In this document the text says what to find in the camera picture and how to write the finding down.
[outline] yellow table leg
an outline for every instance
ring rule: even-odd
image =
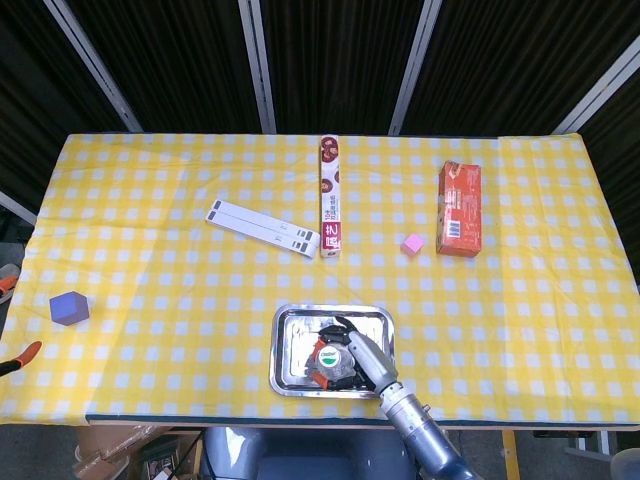
[[[518,452],[516,451],[516,436],[513,430],[502,430],[502,447],[504,464],[507,467],[508,480],[520,480],[518,468]]]

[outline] silver tray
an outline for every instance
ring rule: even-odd
[[[338,324],[341,315],[353,322],[364,335],[380,346],[394,361],[393,319],[383,308],[361,305],[296,305],[280,307],[273,317],[271,336],[271,387],[289,397],[375,398],[365,389],[328,391],[315,383],[307,371],[307,360],[313,352],[318,332]]]

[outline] small pink block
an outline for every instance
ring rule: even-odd
[[[420,251],[423,245],[424,242],[422,241],[422,239],[415,233],[412,233],[406,238],[400,248],[404,253],[406,253],[410,257],[413,257]]]

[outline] blue cube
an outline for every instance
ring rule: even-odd
[[[78,292],[67,292],[49,299],[51,320],[60,325],[73,325],[89,318],[87,297]]]

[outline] table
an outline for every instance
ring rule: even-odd
[[[373,423],[376,401],[268,381],[284,303],[373,304],[401,380],[436,419],[633,425],[640,301],[584,144],[558,137],[341,137],[344,249],[307,259],[207,225],[215,198],[318,225],[317,136],[71,135],[0,342],[43,349],[0,380],[7,422]],[[445,160],[483,168],[483,251],[434,252]],[[409,259],[400,243],[426,240]],[[91,318],[53,324],[76,290]]]

